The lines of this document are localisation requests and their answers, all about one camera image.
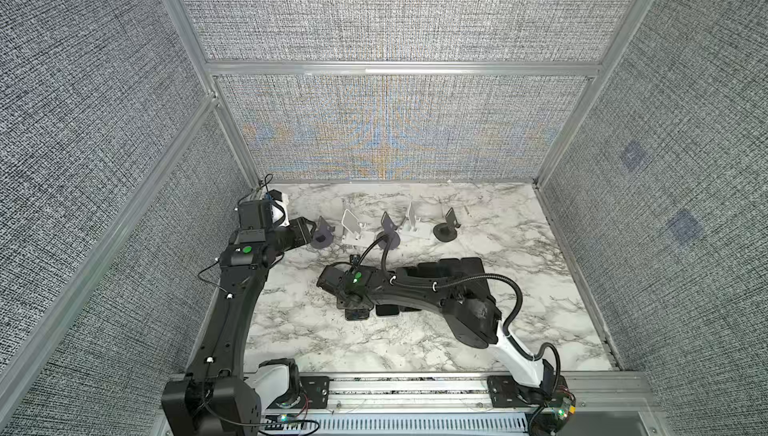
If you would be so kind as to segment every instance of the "marble tabletop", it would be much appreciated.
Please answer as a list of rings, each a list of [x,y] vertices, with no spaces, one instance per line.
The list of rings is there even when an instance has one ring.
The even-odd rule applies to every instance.
[[[533,189],[513,183],[275,184],[289,200],[289,217],[319,216],[336,226],[326,249],[294,249],[270,272],[254,311],[246,344],[245,370],[262,361],[294,358],[302,372],[499,371],[489,351],[458,342],[445,320],[431,312],[409,312],[348,322],[335,298],[316,287],[325,265],[348,261],[362,248],[341,244],[340,220],[349,208],[380,230],[384,211],[399,224],[410,201],[417,216],[434,225],[454,208],[462,224],[458,238],[409,239],[389,252],[388,268],[440,258],[482,258],[485,270],[513,278],[524,293],[512,328],[533,350],[544,341],[559,350],[564,371],[610,370],[576,285],[565,266]],[[381,250],[366,262],[378,266]],[[514,305],[512,289],[489,281],[502,317]]]

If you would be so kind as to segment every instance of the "gray fabric wall panel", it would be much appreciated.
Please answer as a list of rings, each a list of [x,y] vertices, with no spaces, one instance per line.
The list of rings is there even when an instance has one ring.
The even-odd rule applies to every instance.
[[[580,76],[220,76],[262,174],[532,180]]]
[[[600,60],[631,0],[184,0],[211,59]]]
[[[543,188],[681,436],[768,427],[768,0],[656,0]]]
[[[2,0],[0,370],[203,92],[160,0]]]
[[[2,434],[146,434],[210,303],[195,275],[247,190],[211,115]]]

